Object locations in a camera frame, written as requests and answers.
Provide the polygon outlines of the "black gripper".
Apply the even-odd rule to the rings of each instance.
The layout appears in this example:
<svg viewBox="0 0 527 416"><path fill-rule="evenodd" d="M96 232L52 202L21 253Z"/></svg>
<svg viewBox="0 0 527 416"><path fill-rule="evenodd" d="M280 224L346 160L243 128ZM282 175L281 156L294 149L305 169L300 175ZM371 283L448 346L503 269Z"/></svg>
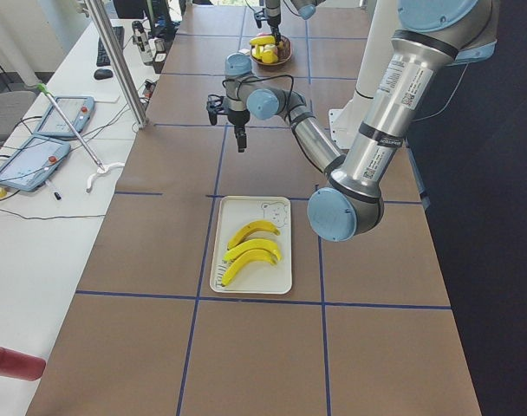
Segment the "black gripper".
<svg viewBox="0 0 527 416"><path fill-rule="evenodd" d="M250 111L247 109L234 110L229 108L227 110L227 119L234 126L237 151L244 153L247 147L247 134L244 126L250 121Z"/></svg>
<svg viewBox="0 0 527 416"><path fill-rule="evenodd" d="M267 23L270 26L271 34L274 37L275 44L278 45L282 41L282 35L279 30L279 25L281 23L281 9L275 8L275 9L264 9L265 17L267 19Z"/></svg>

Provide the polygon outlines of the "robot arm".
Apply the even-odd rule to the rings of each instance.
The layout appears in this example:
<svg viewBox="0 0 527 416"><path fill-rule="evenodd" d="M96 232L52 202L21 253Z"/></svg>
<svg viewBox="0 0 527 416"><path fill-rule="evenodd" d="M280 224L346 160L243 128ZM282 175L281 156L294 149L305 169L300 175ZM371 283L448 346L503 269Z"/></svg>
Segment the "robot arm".
<svg viewBox="0 0 527 416"><path fill-rule="evenodd" d="M435 75L443 67L480 62L493 54L499 11L497 1L377 2L358 78L366 90L356 91L331 117L349 137L347 152L323 130L299 93L267 85L241 53L225 59L225 93L208 99L208 117L227 117L239 149L246 147L245 125L251 117L281 117L328 181L309 199L313 231L328 241L348 240L381 221L381 179Z"/></svg>
<svg viewBox="0 0 527 416"><path fill-rule="evenodd" d="M316 13L316 8L322 1L292 0L291 3L297 14L302 19L308 20ZM279 29L282 21L280 0L265 0L264 7L258 13L254 14L254 18L257 21L258 28L261 28L261 22L268 23L276 45L282 41L282 35Z"/></svg>

